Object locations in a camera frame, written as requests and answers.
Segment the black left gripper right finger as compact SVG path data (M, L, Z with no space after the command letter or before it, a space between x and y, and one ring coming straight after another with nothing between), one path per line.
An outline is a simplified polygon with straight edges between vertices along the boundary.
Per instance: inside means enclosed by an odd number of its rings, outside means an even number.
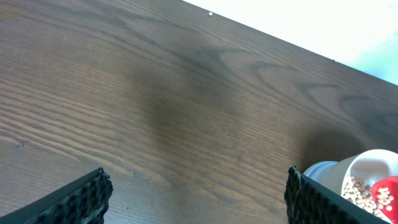
M289 168L284 200L289 224L388 224L315 182L295 166Z

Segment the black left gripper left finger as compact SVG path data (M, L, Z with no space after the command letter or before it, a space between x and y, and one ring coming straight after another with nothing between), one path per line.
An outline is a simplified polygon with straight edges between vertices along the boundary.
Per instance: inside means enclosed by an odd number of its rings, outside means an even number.
M1 224L103 224L112 192L110 176L100 167L1 217Z

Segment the red measuring scoop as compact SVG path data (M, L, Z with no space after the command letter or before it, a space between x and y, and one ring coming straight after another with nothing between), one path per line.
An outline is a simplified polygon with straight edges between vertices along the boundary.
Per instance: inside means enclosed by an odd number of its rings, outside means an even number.
M393 224L397 224L397 176L386 177L374 183L371 195L377 209Z

